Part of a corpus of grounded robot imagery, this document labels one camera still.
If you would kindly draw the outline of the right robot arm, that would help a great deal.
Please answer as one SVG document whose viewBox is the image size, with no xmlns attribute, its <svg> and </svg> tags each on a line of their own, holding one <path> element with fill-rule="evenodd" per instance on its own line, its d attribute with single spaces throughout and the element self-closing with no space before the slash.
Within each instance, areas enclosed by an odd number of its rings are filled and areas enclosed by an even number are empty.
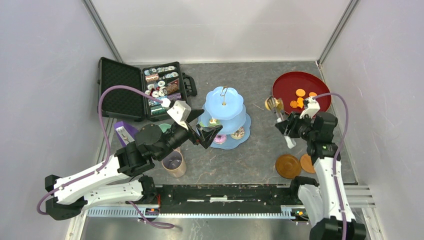
<svg viewBox="0 0 424 240">
<path fill-rule="evenodd" d="M 317 180 L 295 177 L 290 184 L 289 199 L 302 204 L 307 212 L 311 240 L 364 240 L 367 230 L 353 214 L 342 178 L 340 149 L 334 143 L 338 119 L 328 112 L 318 112 L 312 119 L 291 113 L 285 120 L 278 118 L 275 127 L 287 139 L 307 143 Z"/>
</svg>

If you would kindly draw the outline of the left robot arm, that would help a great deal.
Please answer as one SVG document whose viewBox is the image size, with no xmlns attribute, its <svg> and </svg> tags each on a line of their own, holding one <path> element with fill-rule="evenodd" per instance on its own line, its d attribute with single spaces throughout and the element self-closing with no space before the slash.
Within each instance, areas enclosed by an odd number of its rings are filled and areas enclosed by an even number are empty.
<svg viewBox="0 0 424 240">
<path fill-rule="evenodd" d="M 189 123 L 203 113 L 204 109 L 193 109 L 186 121 L 173 122 L 165 132 L 156 124 L 147 124 L 132 142 L 101 163 L 67 177 L 47 176 L 45 211 L 40 213 L 61 221 L 106 203 L 153 203 L 157 190 L 152 177 L 143 174 L 155 167 L 154 162 L 162 161 L 186 141 L 207 149 L 223 128 L 220 124 L 191 127 Z"/>
</svg>

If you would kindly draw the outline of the orange round cookie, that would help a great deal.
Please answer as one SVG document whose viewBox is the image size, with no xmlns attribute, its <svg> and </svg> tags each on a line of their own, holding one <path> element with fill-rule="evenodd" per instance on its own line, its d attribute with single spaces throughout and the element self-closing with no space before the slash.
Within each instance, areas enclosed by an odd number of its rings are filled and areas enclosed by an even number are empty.
<svg viewBox="0 0 424 240">
<path fill-rule="evenodd" d="M 305 90 L 304 90 L 304 89 L 302 89 L 302 88 L 298 88 L 298 89 L 295 91 L 295 94 L 296 94 L 298 97 L 304 97 L 304 96 L 306 95 L 306 92 L 305 92 Z"/>
</svg>

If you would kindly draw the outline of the green cupcake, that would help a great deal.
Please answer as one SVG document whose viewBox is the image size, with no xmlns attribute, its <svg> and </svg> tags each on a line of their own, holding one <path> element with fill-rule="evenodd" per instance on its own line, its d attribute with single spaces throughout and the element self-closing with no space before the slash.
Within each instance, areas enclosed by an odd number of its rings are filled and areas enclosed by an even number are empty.
<svg viewBox="0 0 424 240">
<path fill-rule="evenodd" d="M 208 122 L 209 127 L 214 127 L 220 125 L 220 121 L 216 118 L 210 118 Z"/>
</svg>

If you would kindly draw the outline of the blue three-tier cake stand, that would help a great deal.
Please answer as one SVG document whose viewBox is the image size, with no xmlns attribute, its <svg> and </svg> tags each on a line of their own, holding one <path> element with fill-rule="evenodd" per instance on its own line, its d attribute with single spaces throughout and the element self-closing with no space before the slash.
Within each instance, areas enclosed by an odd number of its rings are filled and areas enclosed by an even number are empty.
<svg viewBox="0 0 424 240">
<path fill-rule="evenodd" d="M 244 98 L 235 88 L 218 86 L 207 93 L 202 106 L 204 113 L 198 118 L 198 124 L 209 127 L 211 118 L 218 119 L 223 126 L 218 135 L 227 135 L 227 141 L 221 145 L 212 142 L 211 147 L 232 150 L 244 143 L 250 136 L 251 118 L 246 111 Z M 244 127 L 245 135 L 241 139 L 233 139 L 230 134 Z"/>
</svg>

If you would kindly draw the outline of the yellow cupcake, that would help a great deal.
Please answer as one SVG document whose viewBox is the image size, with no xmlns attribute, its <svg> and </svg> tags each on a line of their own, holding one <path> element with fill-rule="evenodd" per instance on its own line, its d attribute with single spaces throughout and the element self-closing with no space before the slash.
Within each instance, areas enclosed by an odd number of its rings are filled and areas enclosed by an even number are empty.
<svg viewBox="0 0 424 240">
<path fill-rule="evenodd" d="M 265 108 L 274 113 L 281 113 L 284 111 L 284 103 L 281 98 L 273 96 L 268 97 L 265 102 Z"/>
</svg>

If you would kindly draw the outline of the metal tongs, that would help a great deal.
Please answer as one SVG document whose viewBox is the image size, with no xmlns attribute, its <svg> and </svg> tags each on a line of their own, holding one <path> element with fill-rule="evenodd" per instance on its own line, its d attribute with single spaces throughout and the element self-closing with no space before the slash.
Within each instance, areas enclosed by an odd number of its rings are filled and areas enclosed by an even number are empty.
<svg viewBox="0 0 424 240">
<path fill-rule="evenodd" d="M 280 131 L 280 133 L 283 135 L 287 147 L 289 149 L 292 149 L 296 146 L 296 142 L 291 139 L 288 134 L 286 133 L 287 131 L 287 126 L 288 126 L 288 116 L 285 113 L 285 111 L 282 112 L 273 112 L 276 116 L 276 124 L 275 127 Z"/>
</svg>

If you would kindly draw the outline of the white sprinkled donut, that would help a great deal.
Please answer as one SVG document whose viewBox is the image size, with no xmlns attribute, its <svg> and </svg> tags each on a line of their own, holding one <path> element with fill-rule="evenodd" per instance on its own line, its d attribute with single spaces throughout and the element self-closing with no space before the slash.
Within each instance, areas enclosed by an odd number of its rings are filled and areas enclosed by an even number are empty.
<svg viewBox="0 0 424 240">
<path fill-rule="evenodd" d="M 235 140 L 240 140 L 245 136 L 245 128 L 241 126 L 238 130 L 230 134 L 230 137 Z"/>
</svg>

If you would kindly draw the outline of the pink frosted donut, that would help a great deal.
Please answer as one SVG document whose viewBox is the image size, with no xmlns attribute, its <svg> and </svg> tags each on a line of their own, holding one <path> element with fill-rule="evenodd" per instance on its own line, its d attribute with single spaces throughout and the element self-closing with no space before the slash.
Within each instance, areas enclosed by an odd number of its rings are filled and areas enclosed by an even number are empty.
<svg viewBox="0 0 424 240">
<path fill-rule="evenodd" d="M 226 141 L 227 141 L 227 135 L 226 134 L 218 134 L 213 140 L 213 142 L 215 144 L 218 144 L 218 145 L 222 145 Z"/>
</svg>

